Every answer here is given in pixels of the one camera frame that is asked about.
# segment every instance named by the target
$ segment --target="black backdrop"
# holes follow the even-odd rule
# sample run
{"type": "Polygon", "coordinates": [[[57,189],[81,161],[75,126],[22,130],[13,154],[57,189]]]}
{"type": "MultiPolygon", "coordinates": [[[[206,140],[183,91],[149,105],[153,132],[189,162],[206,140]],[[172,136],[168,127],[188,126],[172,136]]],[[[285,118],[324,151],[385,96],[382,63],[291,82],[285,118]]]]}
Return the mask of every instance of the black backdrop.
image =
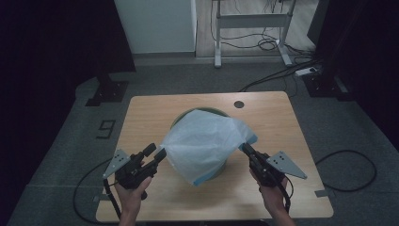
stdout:
{"type": "Polygon", "coordinates": [[[51,147],[76,87],[135,70],[114,1],[0,3],[1,219],[51,147]]]}
{"type": "Polygon", "coordinates": [[[322,78],[331,82],[339,75],[399,150],[399,17],[394,6],[393,0],[330,0],[316,57],[325,60],[322,78]]]}

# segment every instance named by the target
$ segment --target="metal stand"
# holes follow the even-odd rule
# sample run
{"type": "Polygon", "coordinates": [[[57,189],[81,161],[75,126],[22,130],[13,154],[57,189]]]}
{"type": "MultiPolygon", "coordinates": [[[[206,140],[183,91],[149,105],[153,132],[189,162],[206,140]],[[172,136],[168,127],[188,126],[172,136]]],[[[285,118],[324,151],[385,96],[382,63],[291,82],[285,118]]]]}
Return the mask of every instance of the metal stand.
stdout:
{"type": "Polygon", "coordinates": [[[293,11],[296,0],[292,0],[290,9],[287,14],[261,14],[261,15],[221,15],[220,14],[220,0],[217,1],[216,13],[216,41],[215,41],[215,67],[220,68],[221,63],[221,49],[220,49],[220,29],[224,28],[253,28],[253,27],[282,27],[280,40],[276,40],[282,60],[287,67],[293,65],[293,62],[287,54],[285,47],[285,39],[287,38],[288,28],[290,27],[291,19],[293,18],[293,11]]]}

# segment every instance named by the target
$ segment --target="hand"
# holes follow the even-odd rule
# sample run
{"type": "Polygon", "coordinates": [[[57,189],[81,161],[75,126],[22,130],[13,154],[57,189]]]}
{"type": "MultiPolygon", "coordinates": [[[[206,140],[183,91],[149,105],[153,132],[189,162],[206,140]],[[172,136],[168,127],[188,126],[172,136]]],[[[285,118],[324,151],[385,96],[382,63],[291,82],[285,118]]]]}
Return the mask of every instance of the hand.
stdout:
{"type": "MultiPolygon", "coordinates": [[[[278,225],[284,226],[295,225],[294,221],[285,211],[283,202],[284,196],[282,195],[279,188],[276,186],[262,186],[252,169],[250,169],[249,172],[259,185],[263,197],[264,207],[270,213],[276,223],[278,225]]],[[[281,184],[285,188],[287,186],[287,178],[284,178],[281,184]]]]}
{"type": "Polygon", "coordinates": [[[125,189],[123,186],[116,184],[118,196],[120,197],[120,204],[122,211],[120,215],[120,225],[135,225],[138,212],[141,205],[141,194],[150,185],[152,178],[147,177],[137,189],[125,189]]]}

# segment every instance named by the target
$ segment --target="floor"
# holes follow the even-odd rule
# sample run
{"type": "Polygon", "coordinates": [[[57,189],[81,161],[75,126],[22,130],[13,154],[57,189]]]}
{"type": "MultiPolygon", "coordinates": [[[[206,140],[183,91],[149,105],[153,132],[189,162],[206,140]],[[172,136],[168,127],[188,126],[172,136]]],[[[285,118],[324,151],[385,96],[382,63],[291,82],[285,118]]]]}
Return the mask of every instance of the floor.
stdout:
{"type": "MultiPolygon", "coordinates": [[[[290,4],[293,1],[279,1],[273,0],[228,0],[221,1],[221,14],[264,14],[264,13],[287,13],[290,4]]],[[[314,44],[307,37],[311,19],[316,10],[318,0],[302,0],[296,1],[294,16],[288,31],[286,43],[292,45],[294,48],[302,50],[314,50],[314,44]]],[[[215,16],[216,16],[216,1],[197,0],[197,57],[212,57],[214,55],[215,46],[215,16]]],[[[222,29],[220,34],[224,38],[223,42],[238,46],[233,47],[228,44],[222,44],[223,57],[237,57],[237,56],[266,56],[277,57],[279,51],[277,49],[265,51],[257,45],[262,39],[264,31],[265,35],[274,38],[279,38],[279,28],[236,28],[236,29],[222,29]],[[248,36],[242,39],[227,40],[231,38],[248,36]]],[[[270,44],[263,45],[264,49],[270,49],[270,44]]]]}
{"type": "MultiPolygon", "coordinates": [[[[52,148],[26,186],[8,225],[92,225],[95,221],[105,166],[87,174],[112,156],[118,143],[124,116],[132,97],[181,93],[236,92],[248,83],[284,70],[281,62],[226,63],[215,69],[212,63],[137,66],[136,73],[113,74],[114,81],[129,81],[121,103],[85,106],[98,82],[90,79],[76,90],[76,101],[52,148]],[[99,127],[115,120],[109,139],[99,127]],[[78,182],[88,177],[76,188],[78,182]]],[[[311,98],[299,77],[273,79],[248,91],[284,90],[290,96],[298,123],[314,161],[339,150],[356,150],[375,164],[373,183],[357,192],[327,188],[332,218],[296,218],[296,225],[395,225],[399,220],[399,153],[356,102],[334,98],[311,98]]],[[[322,181],[343,189],[362,186],[373,175],[373,166],[360,155],[334,155],[318,165],[322,181]]],[[[148,226],[200,225],[190,221],[148,223],[148,226]]],[[[248,222],[206,222],[206,225],[263,225],[248,222]]]]}

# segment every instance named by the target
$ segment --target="wooden table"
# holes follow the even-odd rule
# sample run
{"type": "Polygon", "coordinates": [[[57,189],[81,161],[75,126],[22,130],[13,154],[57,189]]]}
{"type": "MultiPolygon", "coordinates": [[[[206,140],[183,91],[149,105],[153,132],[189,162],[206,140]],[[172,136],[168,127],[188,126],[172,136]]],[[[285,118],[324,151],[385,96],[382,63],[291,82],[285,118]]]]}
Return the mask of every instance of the wooden table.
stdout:
{"type": "MultiPolygon", "coordinates": [[[[308,175],[307,180],[290,176],[295,188],[292,218],[330,218],[333,215],[308,145],[285,92],[246,92],[137,96],[132,98],[120,133],[118,148],[128,154],[142,151],[148,144],[159,145],[170,125],[188,109],[209,106],[244,121],[258,136],[255,150],[273,155],[285,151],[308,175]],[[241,101],[243,108],[234,103],[241,101]]],[[[271,218],[264,209],[258,185],[249,174],[248,159],[236,151],[223,172],[211,181],[195,187],[165,159],[147,189],[137,220],[223,220],[271,218]]],[[[101,201],[96,218],[118,221],[111,202],[101,201]]]]}

